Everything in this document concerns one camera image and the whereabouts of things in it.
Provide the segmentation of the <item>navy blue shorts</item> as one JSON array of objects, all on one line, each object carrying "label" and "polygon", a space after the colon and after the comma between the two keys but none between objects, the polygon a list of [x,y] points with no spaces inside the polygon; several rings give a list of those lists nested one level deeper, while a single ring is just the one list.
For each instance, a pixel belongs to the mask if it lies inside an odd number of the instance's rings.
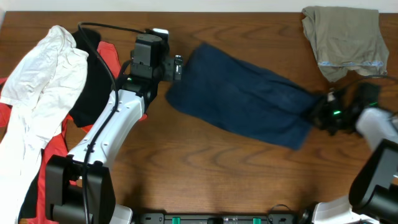
[{"label": "navy blue shorts", "polygon": [[312,125],[317,97],[294,82],[201,44],[166,99],[176,110],[218,128],[298,150]]}]

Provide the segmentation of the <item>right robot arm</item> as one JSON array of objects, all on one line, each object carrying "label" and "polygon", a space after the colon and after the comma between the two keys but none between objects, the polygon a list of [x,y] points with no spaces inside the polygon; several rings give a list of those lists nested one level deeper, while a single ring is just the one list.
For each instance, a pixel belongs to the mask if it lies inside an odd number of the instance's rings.
[{"label": "right robot arm", "polygon": [[355,128],[367,141],[371,157],[351,184],[349,194],[306,209],[300,223],[397,223],[397,117],[379,107],[377,93],[358,93],[344,110],[341,93],[321,97],[308,117],[335,134]]}]

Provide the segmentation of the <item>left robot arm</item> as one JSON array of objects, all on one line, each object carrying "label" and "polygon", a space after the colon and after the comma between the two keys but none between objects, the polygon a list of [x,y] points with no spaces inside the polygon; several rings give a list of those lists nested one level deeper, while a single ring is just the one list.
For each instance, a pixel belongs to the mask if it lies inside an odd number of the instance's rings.
[{"label": "left robot arm", "polygon": [[110,169],[136,122],[157,96],[159,82],[182,77],[183,58],[157,68],[126,61],[105,109],[67,156],[53,155],[45,169],[45,216],[57,223],[131,223],[133,211],[116,203]]}]

